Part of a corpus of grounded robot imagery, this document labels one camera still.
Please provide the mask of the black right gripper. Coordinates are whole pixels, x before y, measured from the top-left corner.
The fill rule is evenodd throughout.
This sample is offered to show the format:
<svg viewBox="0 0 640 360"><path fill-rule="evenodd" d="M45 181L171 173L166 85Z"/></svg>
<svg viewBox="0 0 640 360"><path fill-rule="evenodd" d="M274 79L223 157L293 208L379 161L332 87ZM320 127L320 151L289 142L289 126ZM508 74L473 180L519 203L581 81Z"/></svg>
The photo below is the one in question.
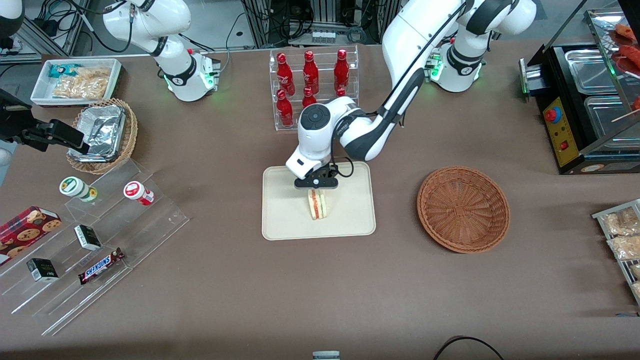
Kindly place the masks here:
<svg viewBox="0 0 640 360"><path fill-rule="evenodd" d="M26 145L34 150L46 152L46 142L25 137L25 133L44 136L46 125L46 121L34 117L30 105L4 89L0 91L0 139L3 142ZM90 150L89 144L83 140L84 134L64 121L50 120L47 134L50 145L64 146L85 155Z"/></svg>

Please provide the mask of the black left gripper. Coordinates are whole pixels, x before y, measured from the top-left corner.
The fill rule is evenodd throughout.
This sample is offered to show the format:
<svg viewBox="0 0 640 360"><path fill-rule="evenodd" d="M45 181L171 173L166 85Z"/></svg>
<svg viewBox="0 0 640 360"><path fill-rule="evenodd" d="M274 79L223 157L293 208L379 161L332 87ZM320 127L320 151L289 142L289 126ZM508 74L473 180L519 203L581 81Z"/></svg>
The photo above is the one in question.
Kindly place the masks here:
<svg viewBox="0 0 640 360"><path fill-rule="evenodd" d="M309 173L306 178L296 178L294 187L298 190L308 190L307 196L313 196L313 190L321 190L322 196L326 197L329 193L327 190L336 189L339 185L338 169L336 168L319 168Z"/></svg>

